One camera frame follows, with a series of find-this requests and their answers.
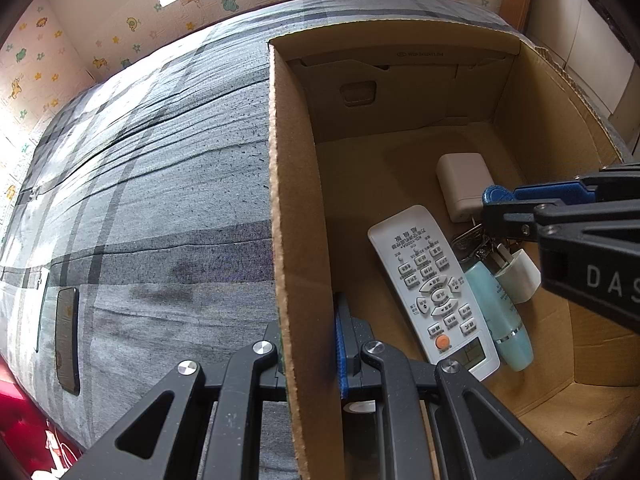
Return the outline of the beige wardrobe with drawers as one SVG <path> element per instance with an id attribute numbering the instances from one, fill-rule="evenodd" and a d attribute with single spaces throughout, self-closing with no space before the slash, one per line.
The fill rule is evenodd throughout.
<path id="1" fill-rule="evenodd" d="M 639 129 L 639 65 L 588 0 L 532 0 L 526 35 L 630 142 Z"/>

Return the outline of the white air conditioner remote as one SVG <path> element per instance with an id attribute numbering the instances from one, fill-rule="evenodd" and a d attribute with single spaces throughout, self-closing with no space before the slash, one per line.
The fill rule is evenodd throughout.
<path id="1" fill-rule="evenodd" d="M 369 240 L 427 361 L 454 359 L 480 382 L 500 359 L 454 251 L 431 213 L 413 205 L 371 226 Z"/>

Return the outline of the blue key fob tag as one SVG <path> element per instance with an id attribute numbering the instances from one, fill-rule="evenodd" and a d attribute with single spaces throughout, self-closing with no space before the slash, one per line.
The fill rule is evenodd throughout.
<path id="1" fill-rule="evenodd" d="M 515 202 L 516 198 L 512 191 L 502 185 L 493 184 L 484 189 L 482 203 L 484 206 L 497 205 Z"/>

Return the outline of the small white charger plug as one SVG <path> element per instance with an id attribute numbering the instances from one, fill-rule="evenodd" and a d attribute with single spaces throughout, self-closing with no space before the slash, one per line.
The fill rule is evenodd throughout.
<path id="1" fill-rule="evenodd" d="M 498 264 L 494 277 L 514 304 L 524 304 L 533 298 L 541 284 L 541 274 L 528 253 L 520 248 L 510 252 L 499 244 L 491 255 Z"/>

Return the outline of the metal keychain with carabiner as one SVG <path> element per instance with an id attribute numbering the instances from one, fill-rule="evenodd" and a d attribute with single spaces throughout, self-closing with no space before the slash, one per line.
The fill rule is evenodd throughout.
<path id="1" fill-rule="evenodd" d="M 521 249 L 518 242 L 489 236 L 480 223 L 450 240 L 450 246 L 462 266 L 489 260 L 498 268 L 509 263 Z"/>

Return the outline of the teal cylindrical bottle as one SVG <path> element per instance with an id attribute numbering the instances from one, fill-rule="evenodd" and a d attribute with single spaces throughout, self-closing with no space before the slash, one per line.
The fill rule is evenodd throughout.
<path id="1" fill-rule="evenodd" d="M 525 370 L 533 363 L 534 352 L 511 298 L 480 261 L 465 271 L 465 278 L 483 313 L 498 355 L 514 372 Z"/>

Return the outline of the black smartphone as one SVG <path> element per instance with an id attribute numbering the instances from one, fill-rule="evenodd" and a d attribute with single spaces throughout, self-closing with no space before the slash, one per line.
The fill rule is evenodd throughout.
<path id="1" fill-rule="evenodd" d="M 78 364 L 79 290 L 65 287 L 58 291 L 55 312 L 55 370 L 58 383 L 73 396 L 80 393 Z"/>

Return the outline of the large white charger plug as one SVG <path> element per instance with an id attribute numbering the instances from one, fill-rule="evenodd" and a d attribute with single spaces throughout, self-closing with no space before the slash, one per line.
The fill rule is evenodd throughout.
<path id="1" fill-rule="evenodd" d="M 454 223 L 470 221 L 483 208 L 483 194 L 494 184 L 480 153 L 442 155 L 436 165 L 442 196 L 449 218 Z"/>

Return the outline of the brown cardboard box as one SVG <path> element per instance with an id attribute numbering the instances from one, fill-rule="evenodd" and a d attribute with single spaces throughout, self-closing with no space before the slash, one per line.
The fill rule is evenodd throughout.
<path id="1" fill-rule="evenodd" d="M 436 178 L 447 153 L 481 154 L 509 188 L 627 157 L 523 37 L 438 21 L 353 22 L 273 39 L 269 144 L 274 279 L 305 479 L 376 476 L 344 449 L 334 294 L 344 292 L 382 341 L 423 356 L 370 227 L 422 205 L 458 235 Z"/>

